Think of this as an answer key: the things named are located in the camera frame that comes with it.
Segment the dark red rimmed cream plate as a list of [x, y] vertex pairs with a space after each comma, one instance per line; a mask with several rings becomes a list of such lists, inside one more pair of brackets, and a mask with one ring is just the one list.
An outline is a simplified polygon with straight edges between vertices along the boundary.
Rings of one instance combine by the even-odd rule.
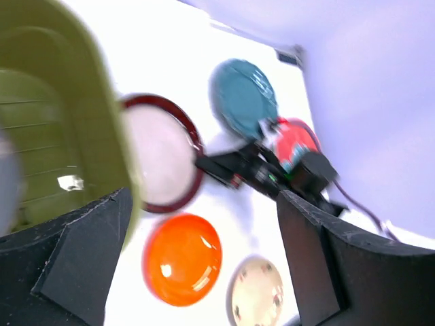
[[141, 177], [143, 209], [163, 214], [183, 208], [204, 176], [194, 164], [204, 155], [196, 126], [181, 107], [156, 94], [128, 95], [122, 108]]

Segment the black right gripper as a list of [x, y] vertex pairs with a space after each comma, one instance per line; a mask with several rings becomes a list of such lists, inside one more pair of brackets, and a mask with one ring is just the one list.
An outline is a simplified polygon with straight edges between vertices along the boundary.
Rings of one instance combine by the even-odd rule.
[[249, 142], [230, 154], [197, 157], [195, 166], [226, 187], [238, 189], [245, 183], [270, 199], [289, 190], [288, 174], [260, 142]]

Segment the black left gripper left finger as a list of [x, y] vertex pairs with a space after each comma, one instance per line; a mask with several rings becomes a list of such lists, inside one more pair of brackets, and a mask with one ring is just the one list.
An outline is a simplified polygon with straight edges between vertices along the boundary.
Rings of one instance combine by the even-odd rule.
[[1, 239], [2, 325], [102, 325], [133, 209], [122, 188]]

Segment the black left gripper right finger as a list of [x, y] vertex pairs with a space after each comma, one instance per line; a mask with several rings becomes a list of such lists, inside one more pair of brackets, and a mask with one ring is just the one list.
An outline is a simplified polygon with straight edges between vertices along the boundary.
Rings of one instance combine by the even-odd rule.
[[434, 251], [282, 192], [278, 222], [303, 325], [433, 325]]

